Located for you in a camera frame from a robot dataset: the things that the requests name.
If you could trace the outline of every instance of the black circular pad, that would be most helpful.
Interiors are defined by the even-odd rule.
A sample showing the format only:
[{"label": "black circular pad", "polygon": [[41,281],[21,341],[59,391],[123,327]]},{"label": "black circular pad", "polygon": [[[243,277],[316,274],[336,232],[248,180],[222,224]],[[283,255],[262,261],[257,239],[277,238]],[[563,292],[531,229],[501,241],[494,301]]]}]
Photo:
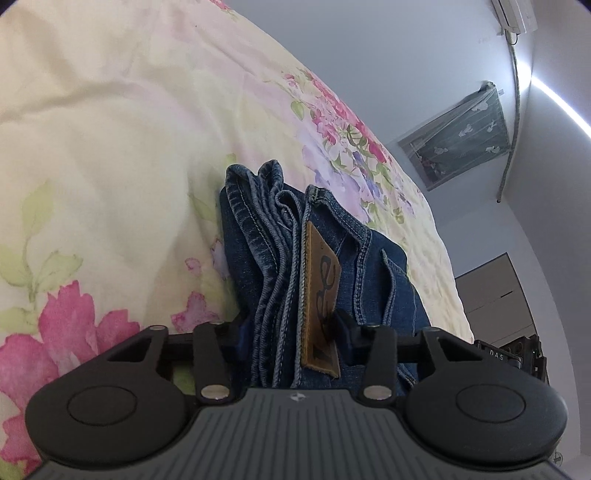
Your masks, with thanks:
[{"label": "black circular pad", "polygon": [[36,393],[25,413],[42,457],[105,468],[153,455],[187,423],[181,391],[140,362],[100,358]]},{"label": "black circular pad", "polygon": [[104,427],[132,415],[137,402],[136,396],[125,388],[90,387],[70,399],[68,412],[81,423]]},{"label": "black circular pad", "polygon": [[456,396],[457,407],[474,420],[503,423],[525,410],[525,400],[516,391],[498,385],[473,385]]},{"label": "black circular pad", "polygon": [[411,430],[432,450],[473,466],[547,458],[566,427],[560,396],[501,362],[450,362],[405,402]]}]

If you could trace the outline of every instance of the ceiling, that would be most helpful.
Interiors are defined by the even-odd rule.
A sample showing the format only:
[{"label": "ceiling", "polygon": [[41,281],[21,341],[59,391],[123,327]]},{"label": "ceiling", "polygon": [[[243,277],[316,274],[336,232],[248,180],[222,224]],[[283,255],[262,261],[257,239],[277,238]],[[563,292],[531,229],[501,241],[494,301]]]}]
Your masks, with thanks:
[{"label": "ceiling", "polygon": [[506,193],[563,323],[579,397],[581,450],[589,455],[591,127],[585,133],[540,82],[591,121],[591,14],[577,0],[535,0],[534,7],[534,81]]}]

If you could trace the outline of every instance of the cable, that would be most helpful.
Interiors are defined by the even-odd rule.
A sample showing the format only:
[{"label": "cable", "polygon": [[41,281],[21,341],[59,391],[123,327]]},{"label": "cable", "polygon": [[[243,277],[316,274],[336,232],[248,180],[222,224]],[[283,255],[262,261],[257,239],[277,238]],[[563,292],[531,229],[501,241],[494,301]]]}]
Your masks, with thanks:
[{"label": "cable", "polygon": [[517,135],[519,133],[519,121],[521,119],[521,93],[519,92],[519,75],[517,72],[517,56],[515,55],[515,44],[511,41],[511,34],[508,31],[505,32],[505,38],[507,40],[507,45],[509,45],[509,53],[511,54],[511,60],[513,60],[513,79],[515,81],[515,126],[513,128],[513,140],[511,141],[511,149],[509,150],[507,165],[505,165],[505,170],[503,171],[503,176],[501,178],[501,185],[499,185],[499,190],[496,194],[497,203],[500,203],[503,197],[503,190],[505,190],[507,175],[509,174],[511,161],[513,160],[513,155],[515,154],[515,147],[517,145]]}]

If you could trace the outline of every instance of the jeans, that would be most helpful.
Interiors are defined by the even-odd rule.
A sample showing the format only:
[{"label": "jeans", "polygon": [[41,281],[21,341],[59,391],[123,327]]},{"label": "jeans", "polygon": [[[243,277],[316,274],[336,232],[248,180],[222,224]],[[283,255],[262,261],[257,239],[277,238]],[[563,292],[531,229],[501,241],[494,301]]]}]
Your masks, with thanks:
[{"label": "jeans", "polygon": [[[300,364],[308,220],[340,262],[336,308],[350,312],[359,325],[388,325],[400,335],[430,325],[406,275],[404,251],[347,213],[329,190],[310,185],[299,192],[283,182],[275,160],[258,175],[232,165],[220,205],[229,271],[239,305],[248,312],[251,385],[352,391],[361,386],[363,365],[340,359],[341,375],[334,379]],[[416,381],[416,366],[399,364],[398,394]]]}]

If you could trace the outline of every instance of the logo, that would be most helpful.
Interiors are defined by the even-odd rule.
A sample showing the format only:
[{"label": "logo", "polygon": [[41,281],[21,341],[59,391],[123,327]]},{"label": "logo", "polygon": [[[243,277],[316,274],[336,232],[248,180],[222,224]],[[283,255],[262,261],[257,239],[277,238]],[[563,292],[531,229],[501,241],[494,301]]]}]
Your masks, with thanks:
[{"label": "logo", "polygon": [[292,399],[294,402],[297,402],[297,403],[299,403],[299,402],[301,402],[301,401],[303,401],[303,400],[307,399],[308,397],[306,397],[306,396],[305,396],[303,393],[296,392],[296,393],[292,393],[292,394],[290,395],[290,398],[291,398],[291,399]]}]

